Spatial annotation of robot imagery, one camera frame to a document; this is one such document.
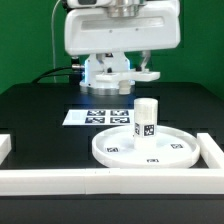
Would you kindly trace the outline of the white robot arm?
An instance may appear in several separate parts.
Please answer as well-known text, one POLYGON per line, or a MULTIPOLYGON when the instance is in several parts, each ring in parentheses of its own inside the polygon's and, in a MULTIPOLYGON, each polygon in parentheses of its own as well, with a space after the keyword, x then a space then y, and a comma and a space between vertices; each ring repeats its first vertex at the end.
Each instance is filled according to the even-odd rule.
POLYGON ((128 94, 135 82, 160 78, 151 52, 180 42, 179 0, 66 0, 65 50, 85 55, 83 92, 128 94))

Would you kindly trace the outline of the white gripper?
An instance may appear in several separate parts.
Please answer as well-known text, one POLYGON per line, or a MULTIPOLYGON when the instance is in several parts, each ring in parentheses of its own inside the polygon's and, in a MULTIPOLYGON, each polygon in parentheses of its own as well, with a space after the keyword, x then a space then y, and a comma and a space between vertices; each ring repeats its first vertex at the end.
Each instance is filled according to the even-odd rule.
POLYGON ((100 73, 107 73, 102 53, 142 51, 141 71, 151 59, 150 50, 175 48, 180 42, 179 0, 148 1, 135 16, 111 17, 114 0, 81 6, 68 0, 72 10, 65 19, 65 50, 70 56, 97 54, 100 73))

